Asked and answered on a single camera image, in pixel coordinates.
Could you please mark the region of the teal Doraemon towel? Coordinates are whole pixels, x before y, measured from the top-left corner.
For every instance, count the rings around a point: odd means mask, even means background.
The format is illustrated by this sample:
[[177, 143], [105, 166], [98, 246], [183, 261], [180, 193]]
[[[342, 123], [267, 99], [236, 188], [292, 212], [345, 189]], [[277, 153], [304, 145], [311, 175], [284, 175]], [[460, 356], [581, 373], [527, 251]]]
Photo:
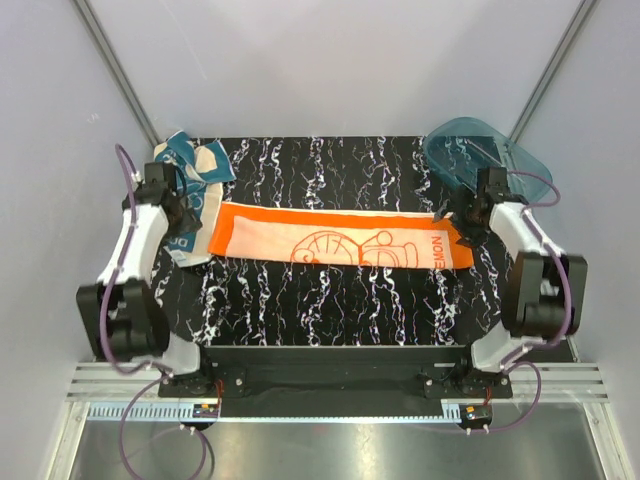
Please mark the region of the teal Doraemon towel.
[[229, 156], [219, 140], [197, 146], [184, 131], [178, 131], [154, 149], [156, 162], [176, 166], [186, 180], [186, 198], [202, 226], [179, 235], [166, 250], [181, 268], [207, 263], [208, 250], [223, 200], [223, 186], [234, 182]]

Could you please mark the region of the orange Doraemon towel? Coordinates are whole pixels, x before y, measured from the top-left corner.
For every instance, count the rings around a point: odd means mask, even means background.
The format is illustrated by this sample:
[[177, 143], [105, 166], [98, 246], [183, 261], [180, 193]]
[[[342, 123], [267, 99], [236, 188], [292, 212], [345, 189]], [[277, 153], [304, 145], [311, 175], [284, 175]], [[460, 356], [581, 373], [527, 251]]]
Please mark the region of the orange Doraemon towel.
[[469, 247], [432, 213], [302, 210], [224, 202], [208, 244], [216, 256], [299, 264], [468, 269]]

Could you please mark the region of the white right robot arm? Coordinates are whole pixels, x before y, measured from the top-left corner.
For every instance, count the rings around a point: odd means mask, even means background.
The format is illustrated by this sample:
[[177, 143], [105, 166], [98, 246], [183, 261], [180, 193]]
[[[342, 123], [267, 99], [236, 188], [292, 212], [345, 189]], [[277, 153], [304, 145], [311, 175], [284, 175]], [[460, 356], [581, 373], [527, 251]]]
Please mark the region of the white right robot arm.
[[510, 174], [504, 167], [479, 168], [476, 186], [460, 185], [434, 217], [448, 217], [465, 247], [476, 248], [494, 234], [513, 261], [501, 320], [468, 345], [454, 367], [455, 387], [470, 397], [529, 352], [555, 348], [581, 321], [588, 263], [543, 231], [532, 214], [536, 206], [511, 190]]

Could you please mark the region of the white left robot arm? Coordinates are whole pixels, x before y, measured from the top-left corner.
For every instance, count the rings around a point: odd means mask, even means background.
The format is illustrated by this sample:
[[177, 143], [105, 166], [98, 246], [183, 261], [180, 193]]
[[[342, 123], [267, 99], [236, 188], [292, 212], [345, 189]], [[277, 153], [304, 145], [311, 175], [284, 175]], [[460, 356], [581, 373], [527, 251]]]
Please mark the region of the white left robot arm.
[[156, 368], [196, 396], [215, 386], [216, 372], [201, 349], [171, 332], [151, 289], [151, 273], [168, 240], [201, 227], [186, 198], [186, 179], [173, 165], [152, 162], [144, 179], [127, 181], [122, 229], [95, 283], [78, 288], [76, 302], [93, 353], [120, 374]]

